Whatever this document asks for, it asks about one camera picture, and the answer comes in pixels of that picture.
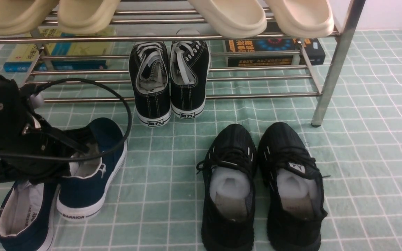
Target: black knit sneaker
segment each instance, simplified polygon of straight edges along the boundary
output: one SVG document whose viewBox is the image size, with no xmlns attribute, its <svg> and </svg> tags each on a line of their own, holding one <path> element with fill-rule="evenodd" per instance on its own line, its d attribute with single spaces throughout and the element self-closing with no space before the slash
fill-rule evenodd
<svg viewBox="0 0 402 251">
<path fill-rule="evenodd" d="M 256 149 L 247 130 L 231 124 L 196 168 L 204 178 L 201 237 L 207 251 L 250 251 L 254 246 Z"/>
<path fill-rule="evenodd" d="M 277 251 L 318 251 L 323 182 L 315 159 L 287 124 L 272 124 L 258 148 L 263 182 L 270 186 L 268 239 Z"/>
</svg>

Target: tiled floor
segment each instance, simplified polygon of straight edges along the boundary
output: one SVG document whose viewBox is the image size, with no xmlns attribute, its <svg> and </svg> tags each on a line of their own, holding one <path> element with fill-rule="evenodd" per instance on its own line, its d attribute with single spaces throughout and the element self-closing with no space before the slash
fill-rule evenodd
<svg viewBox="0 0 402 251">
<path fill-rule="evenodd" d="M 330 62 L 335 43 L 322 40 Z M 222 45 L 211 43 L 214 51 Z M 115 53 L 131 46 L 117 44 Z M 0 51 L 1 66 L 12 46 Z M 123 61 L 113 68 L 126 68 Z M 214 58 L 214 67 L 224 60 Z M 321 80 L 327 67 L 317 68 Z M 216 73 L 216 76 L 262 73 Z M 280 73 L 266 72 L 267 75 Z M 20 81 L 22 74 L 5 74 Z M 129 86 L 112 85 L 123 95 Z M 216 82 L 210 94 L 310 91 L 306 81 Z M 92 87 L 59 86 L 48 97 L 106 96 Z M 243 124 L 255 143 L 274 121 L 290 124 L 316 157 L 323 175 L 329 216 L 322 225 L 323 251 L 402 251 L 402 30 L 357 32 L 322 127 L 310 126 L 313 98 L 208 101 L 195 121 L 172 118 L 148 129 L 133 119 L 129 151 L 102 212 L 80 224 L 56 218 L 53 250 L 61 251 L 201 251 L 201 175 L 217 133 Z M 106 116 L 126 126 L 116 104 L 45 105 L 38 109 L 60 128 L 82 127 Z M 10 185 L 0 187 L 0 204 Z M 271 250 L 265 233 L 268 193 L 257 175 L 255 250 Z"/>
</svg>

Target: shoe rack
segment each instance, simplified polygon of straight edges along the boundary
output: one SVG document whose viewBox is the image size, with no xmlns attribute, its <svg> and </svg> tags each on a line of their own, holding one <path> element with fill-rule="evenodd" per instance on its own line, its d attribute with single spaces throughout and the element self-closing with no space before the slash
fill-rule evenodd
<svg viewBox="0 0 402 251">
<path fill-rule="evenodd" d="M 313 114 L 311 125 L 319 127 L 322 124 L 323 118 L 327 111 L 330 99 L 333 95 L 337 80 L 339 78 L 342 66 L 347 57 L 348 49 L 351 45 L 351 40 L 356 30 L 359 18 L 364 8 L 365 0 L 351 0 L 347 12 L 346 19 L 343 23 L 341 31 L 336 27 L 330 35 L 336 39 L 337 46 L 329 67 L 325 82 L 318 82 L 318 78 L 312 69 L 308 55 L 302 46 L 302 40 L 297 39 L 295 49 L 292 51 L 273 51 L 264 52 L 264 55 L 293 55 L 292 65 L 287 66 L 264 66 L 264 67 L 225 67 L 211 68 L 210 71 L 222 72 L 237 72 L 237 71 L 253 71 L 253 70 L 305 70 L 306 74 L 285 75 L 285 76 L 245 76 L 245 77 L 221 77 L 209 78 L 209 82 L 229 82 L 229 81 L 271 81 L 290 80 L 290 79 L 309 79 L 313 88 L 312 92 L 284 92 L 284 93 L 265 93 L 265 94 L 240 94 L 240 95 L 210 95 L 207 99 L 254 99 L 254 98 L 286 98 L 286 97 L 316 97 L 318 99 L 316 110 Z M 273 22 L 274 17 L 269 8 L 265 8 L 268 22 Z M 206 23 L 202 17 L 187 17 L 198 14 L 194 9 L 179 9 L 179 10 L 118 10 L 115 13 L 112 25 L 143 25 L 144 27 L 150 24 L 199 24 Z M 128 16 L 158 16 L 157 19 L 128 19 Z M 42 26 L 56 26 L 57 12 L 50 14 L 51 20 L 43 22 Z M 128 70 L 54 70 L 51 60 L 88 60 L 88 59 L 127 59 L 128 55 L 107 55 L 107 56 L 51 56 L 44 46 L 45 43 L 60 43 L 60 42 L 91 42 L 91 41 L 180 41 L 180 40 L 227 40 L 220 35 L 199 35 L 199 36 L 113 36 L 113 37 L 41 37 L 38 29 L 31 32 L 31 38 L 6 37 L 0 38 L 0 44 L 36 44 L 40 53 L 35 57 L 31 67 L 26 73 L 22 84 L 44 84 L 46 82 L 35 81 L 35 76 L 52 76 L 52 75 L 105 75 L 105 74 L 127 74 Z M 289 38 L 283 33 L 262 33 L 255 38 L 260 39 L 275 39 Z M 261 52 L 246 52 L 246 53 L 214 53 L 212 57 L 240 57 L 240 56 L 255 56 L 262 54 Z M 300 55 L 305 58 L 305 65 L 300 65 Z M 47 70 L 39 71 L 38 66 L 44 62 Z M 131 84 L 129 79 L 109 79 L 97 81 L 102 84 Z M 68 82 L 67 84 L 80 84 L 78 82 Z M 134 97 L 124 97 L 127 101 L 134 101 Z M 83 102 L 116 102 L 116 98 L 49 98 L 45 99 L 46 103 L 83 103 Z"/>
</svg>

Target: blue sneaker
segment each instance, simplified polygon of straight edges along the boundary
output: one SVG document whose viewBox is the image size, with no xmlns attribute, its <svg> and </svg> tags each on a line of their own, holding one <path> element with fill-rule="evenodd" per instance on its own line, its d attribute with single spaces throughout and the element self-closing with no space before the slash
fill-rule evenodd
<svg viewBox="0 0 402 251">
<path fill-rule="evenodd" d="M 15 182 L 0 209 L 0 243 L 7 251 L 47 251 L 54 238 L 57 183 Z"/>
<path fill-rule="evenodd" d="M 107 151 L 123 137 L 111 119 L 100 118 L 89 123 L 96 142 L 89 145 L 89 154 Z M 83 163 L 69 163 L 71 176 L 60 181 L 57 209 L 69 221 L 84 221 L 99 213 L 113 178 L 125 159 L 126 142 L 112 154 Z"/>
</svg>

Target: book cover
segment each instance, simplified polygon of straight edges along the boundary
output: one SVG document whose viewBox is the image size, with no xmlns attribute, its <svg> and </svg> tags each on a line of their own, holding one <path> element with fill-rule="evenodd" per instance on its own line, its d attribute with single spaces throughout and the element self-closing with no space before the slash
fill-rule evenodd
<svg viewBox="0 0 402 251">
<path fill-rule="evenodd" d="M 268 23 L 266 32 L 278 32 L 280 29 L 276 23 Z M 305 39 L 303 44 L 312 65 L 321 65 L 325 60 L 325 51 L 319 40 Z M 262 51 L 291 51 L 295 49 L 294 39 L 240 39 L 227 40 L 224 42 L 225 52 L 262 52 Z M 292 55 L 267 55 L 267 56 L 240 56 L 227 57 L 228 67 L 244 66 L 273 66 L 290 65 Z M 305 64 L 303 56 L 300 55 L 300 64 Z"/>
<path fill-rule="evenodd" d="M 43 37 L 71 37 L 75 35 L 62 33 L 56 28 L 40 29 Z M 108 27 L 97 36 L 113 36 L 116 31 L 113 27 Z M 92 42 L 92 43 L 51 43 L 47 48 L 54 56 L 80 56 L 80 55 L 108 55 L 114 47 L 113 42 Z M 37 47 L 34 44 L 19 44 L 13 49 L 4 64 L 4 70 L 10 72 L 26 72 L 34 57 L 38 55 Z M 108 60 L 54 60 L 52 61 L 55 70 L 94 70 L 107 69 Z M 39 70 L 46 70 L 44 64 L 40 65 Z"/>
</svg>

